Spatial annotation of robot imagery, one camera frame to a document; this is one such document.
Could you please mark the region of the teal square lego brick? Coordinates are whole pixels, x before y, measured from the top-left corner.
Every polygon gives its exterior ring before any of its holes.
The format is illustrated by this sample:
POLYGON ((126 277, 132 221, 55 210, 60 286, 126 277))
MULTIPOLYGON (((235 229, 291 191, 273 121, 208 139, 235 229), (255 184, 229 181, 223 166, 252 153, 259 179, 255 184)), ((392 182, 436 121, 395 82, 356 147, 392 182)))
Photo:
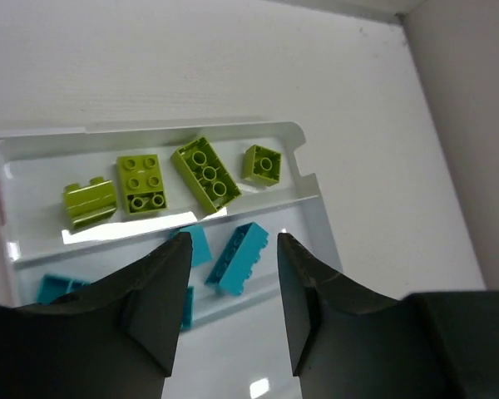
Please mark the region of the teal square lego brick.
POLYGON ((179 229, 175 229, 170 233, 170 237, 174 237, 179 232, 190 234, 192 240, 192 257, 191 267, 195 268, 212 260, 210 246, 205 236, 205 230, 200 224, 192 224, 179 229))

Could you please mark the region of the white compartment tray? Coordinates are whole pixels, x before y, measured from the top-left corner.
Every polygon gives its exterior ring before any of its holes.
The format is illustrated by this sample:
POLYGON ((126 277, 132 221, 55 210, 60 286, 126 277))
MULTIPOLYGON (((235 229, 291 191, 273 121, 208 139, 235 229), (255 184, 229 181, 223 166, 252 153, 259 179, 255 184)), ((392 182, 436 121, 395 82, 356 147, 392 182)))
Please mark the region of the white compartment tray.
POLYGON ((33 303, 46 273, 96 281, 144 256, 181 226, 200 224, 218 257, 234 230, 255 222, 269 233, 240 296, 205 285, 213 263, 193 268, 192 329, 181 336, 166 398, 297 398, 284 328, 276 242, 290 233, 323 261, 339 266, 329 218, 315 175, 302 175, 295 156, 305 143, 293 122, 161 127, 92 127, 0 131, 0 303, 33 303), (171 163, 175 149, 204 136, 242 195, 204 214, 171 163), (280 182, 270 187, 242 179, 252 145, 282 155, 280 182), (168 208, 130 216, 124 209, 105 223, 72 232, 62 191, 95 176, 115 180, 122 155, 155 154, 168 208))

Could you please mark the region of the teal rounded lego brick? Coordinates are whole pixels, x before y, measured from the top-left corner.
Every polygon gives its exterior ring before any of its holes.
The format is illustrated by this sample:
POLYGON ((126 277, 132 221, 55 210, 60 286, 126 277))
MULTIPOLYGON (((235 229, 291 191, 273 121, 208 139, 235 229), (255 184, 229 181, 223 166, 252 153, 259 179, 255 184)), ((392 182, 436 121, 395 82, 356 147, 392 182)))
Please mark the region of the teal rounded lego brick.
POLYGON ((89 281, 46 273, 37 291, 36 303, 49 304, 55 299, 91 284, 89 281))

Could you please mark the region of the small green lego brick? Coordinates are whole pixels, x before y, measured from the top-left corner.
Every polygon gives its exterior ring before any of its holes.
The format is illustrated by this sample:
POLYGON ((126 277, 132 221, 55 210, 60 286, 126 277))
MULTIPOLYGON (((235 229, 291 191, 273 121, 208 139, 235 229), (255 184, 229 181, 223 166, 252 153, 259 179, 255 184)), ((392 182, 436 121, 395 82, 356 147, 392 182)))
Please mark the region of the small green lego brick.
POLYGON ((90 179, 86 186, 78 183, 67 185, 62 198, 72 229, 82 229, 109 219, 118 208, 113 181, 102 176, 90 179))

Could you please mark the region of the small teal lego brick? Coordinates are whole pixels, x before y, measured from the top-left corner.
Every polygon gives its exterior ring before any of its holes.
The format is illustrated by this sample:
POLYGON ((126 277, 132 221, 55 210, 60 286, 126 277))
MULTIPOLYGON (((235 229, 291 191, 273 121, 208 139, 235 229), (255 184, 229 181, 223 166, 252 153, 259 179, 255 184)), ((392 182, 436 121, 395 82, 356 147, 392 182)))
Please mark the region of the small teal lego brick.
POLYGON ((194 291, 192 286, 188 286, 185 293, 185 303, 183 308, 183 315, 181 319, 180 329, 187 331, 192 328, 193 324, 193 308, 194 308, 194 291))

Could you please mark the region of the green lego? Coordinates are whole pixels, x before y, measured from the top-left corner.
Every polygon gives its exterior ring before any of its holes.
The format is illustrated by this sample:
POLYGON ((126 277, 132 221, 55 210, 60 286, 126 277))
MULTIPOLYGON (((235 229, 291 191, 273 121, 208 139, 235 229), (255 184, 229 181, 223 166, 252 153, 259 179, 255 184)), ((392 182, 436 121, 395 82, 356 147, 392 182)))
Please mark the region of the green lego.
POLYGON ((242 179, 270 187, 280 182, 282 155, 261 145, 252 145, 244 154, 242 179))

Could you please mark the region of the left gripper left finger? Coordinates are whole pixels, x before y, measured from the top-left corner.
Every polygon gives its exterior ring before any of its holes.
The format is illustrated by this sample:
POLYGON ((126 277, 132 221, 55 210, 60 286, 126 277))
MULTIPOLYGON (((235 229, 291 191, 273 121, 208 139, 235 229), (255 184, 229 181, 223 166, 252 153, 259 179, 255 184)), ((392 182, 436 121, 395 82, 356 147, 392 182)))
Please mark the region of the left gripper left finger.
POLYGON ((171 375, 191 237, 48 305, 0 305, 0 398, 159 398, 171 375))

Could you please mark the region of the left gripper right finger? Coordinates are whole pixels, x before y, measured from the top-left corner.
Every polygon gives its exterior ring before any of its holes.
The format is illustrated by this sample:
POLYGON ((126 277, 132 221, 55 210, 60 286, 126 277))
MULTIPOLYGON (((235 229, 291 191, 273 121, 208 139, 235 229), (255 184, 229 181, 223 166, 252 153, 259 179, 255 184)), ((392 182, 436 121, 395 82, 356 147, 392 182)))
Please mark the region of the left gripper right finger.
POLYGON ((305 398, 499 398, 499 291, 376 293, 277 238, 293 374, 305 398))

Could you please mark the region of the teal stepped lego brick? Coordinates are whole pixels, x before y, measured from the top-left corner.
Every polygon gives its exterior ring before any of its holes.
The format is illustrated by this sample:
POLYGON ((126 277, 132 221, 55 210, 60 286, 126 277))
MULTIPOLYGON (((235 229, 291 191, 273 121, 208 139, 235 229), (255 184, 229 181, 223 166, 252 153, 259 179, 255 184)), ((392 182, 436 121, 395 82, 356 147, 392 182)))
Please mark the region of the teal stepped lego brick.
POLYGON ((260 252, 269 242, 269 233, 252 222, 238 226, 230 236, 205 285, 232 296, 240 296, 244 284, 260 261, 260 252))

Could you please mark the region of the green square lego brick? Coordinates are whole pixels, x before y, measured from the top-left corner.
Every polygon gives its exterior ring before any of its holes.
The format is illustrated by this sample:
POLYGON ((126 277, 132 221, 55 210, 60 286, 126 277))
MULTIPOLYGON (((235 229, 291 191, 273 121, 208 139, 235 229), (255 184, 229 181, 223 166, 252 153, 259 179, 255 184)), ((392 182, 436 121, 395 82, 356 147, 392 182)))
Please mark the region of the green square lego brick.
POLYGON ((157 155, 123 155, 116 159, 124 210, 130 216, 156 214, 167 209, 157 155))

